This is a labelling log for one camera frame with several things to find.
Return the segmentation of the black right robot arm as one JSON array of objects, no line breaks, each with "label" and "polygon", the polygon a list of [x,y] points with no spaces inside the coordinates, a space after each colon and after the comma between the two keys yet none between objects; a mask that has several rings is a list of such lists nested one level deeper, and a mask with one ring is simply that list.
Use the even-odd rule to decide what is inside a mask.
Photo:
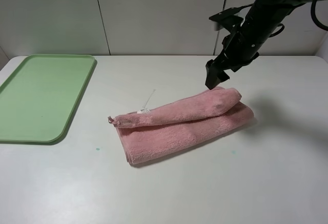
[{"label": "black right robot arm", "polygon": [[226,70],[236,72],[255,60],[264,42],[284,30],[284,18],[306,3],[311,3],[311,18],[315,25],[327,30],[316,16],[318,1],[323,0],[255,0],[247,5],[249,11],[245,18],[238,16],[244,6],[228,8],[210,16],[216,30],[226,29],[229,35],[222,41],[221,53],[206,63],[206,87],[214,89],[229,79]]}]

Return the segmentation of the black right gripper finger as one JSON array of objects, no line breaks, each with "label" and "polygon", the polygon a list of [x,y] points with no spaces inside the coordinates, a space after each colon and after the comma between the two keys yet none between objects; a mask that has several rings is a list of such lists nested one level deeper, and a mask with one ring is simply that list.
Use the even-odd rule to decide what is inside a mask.
[{"label": "black right gripper finger", "polygon": [[218,72],[217,78],[219,79],[220,82],[225,82],[230,79],[230,77],[224,71]]},{"label": "black right gripper finger", "polygon": [[205,81],[205,86],[209,89],[212,90],[216,86],[218,86],[219,83],[221,83],[221,75],[223,71],[218,70],[215,66],[213,66],[214,61],[211,59],[206,63],[206,71],[207,71],[207,76],[206,76],[206,81]]}]

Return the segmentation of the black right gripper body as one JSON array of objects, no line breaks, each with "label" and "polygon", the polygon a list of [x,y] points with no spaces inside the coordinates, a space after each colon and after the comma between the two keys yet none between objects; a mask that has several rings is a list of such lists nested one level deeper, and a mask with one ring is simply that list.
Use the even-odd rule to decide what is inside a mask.
[{"label": "black right gripper body", "polygon": [[215,59],[215,70],[236,72],[258,56],[259,33],[231,33],[222,42],[223,50]]}]

